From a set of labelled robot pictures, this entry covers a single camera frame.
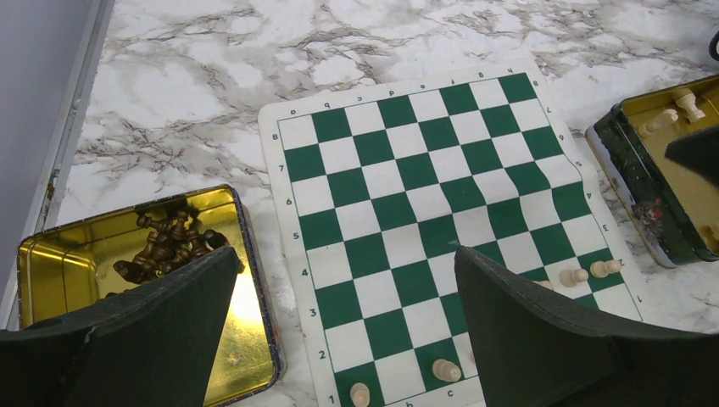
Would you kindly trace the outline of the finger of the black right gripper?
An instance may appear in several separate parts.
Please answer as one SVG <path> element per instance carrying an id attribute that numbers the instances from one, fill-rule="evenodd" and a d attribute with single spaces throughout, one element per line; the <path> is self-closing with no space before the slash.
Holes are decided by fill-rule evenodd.
<path id="1" fill-rule="evenodd" d="M 707 127 L 670 142 L 665 157 L 718 187 L 718 126 Z"/>

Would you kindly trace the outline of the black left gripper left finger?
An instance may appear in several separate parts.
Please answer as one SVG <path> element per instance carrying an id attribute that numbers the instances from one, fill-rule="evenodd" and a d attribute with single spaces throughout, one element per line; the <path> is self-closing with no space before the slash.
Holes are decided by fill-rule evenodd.
<path id="1" fill-rule="evenodd" d="M 154 282 L 2 331 L 2 405 L 202 405 L 239 265 L 233 248 L 219 248 Z"/>

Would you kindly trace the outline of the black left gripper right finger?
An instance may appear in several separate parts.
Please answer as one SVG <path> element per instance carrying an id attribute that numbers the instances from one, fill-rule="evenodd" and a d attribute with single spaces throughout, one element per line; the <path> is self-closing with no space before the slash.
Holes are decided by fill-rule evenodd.
<path id="1" fill-rule="evenodd" d="M 489 406 L 715 406 L 718 337 L 578 303 L 460 247 L 454 273 Z"/>

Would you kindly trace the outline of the light chess pawn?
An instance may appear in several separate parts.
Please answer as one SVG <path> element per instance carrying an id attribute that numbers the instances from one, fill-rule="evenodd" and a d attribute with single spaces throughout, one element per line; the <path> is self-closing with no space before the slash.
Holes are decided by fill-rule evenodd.
<path id="1" fill-rule="evenodd" d="M 432 363 L 432 374 L 443 382 L 457 382 L 462 376 L 462 370 L 452 361 L 437 359 Z"/>
<path id="2" fill-rule="evenodd" d="M 589 271 L 596 278 L 606 278 L 610 274 L 621 271 L 621 262 L 615 259 L 595 261 L 590 265 Z"/>
<path id="3" fill-rule="evenodd" d="M 564 287 L 575 287 L 577 284 L 586 282 L 589 274 L 584 269 L 563 270 L 559 274 L 560 283 Z"/>

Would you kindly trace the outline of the light chess piece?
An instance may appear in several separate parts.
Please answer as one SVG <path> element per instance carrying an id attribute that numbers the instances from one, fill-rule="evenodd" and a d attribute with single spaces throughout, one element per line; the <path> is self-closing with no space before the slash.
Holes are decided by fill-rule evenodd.
<path id="1" fill-rule="evenodd" d="M 371 401 L 370 389 L 363 382 L 356 382 L 350 388 L 350 399 L 354 407 L 368 407 Z"/>

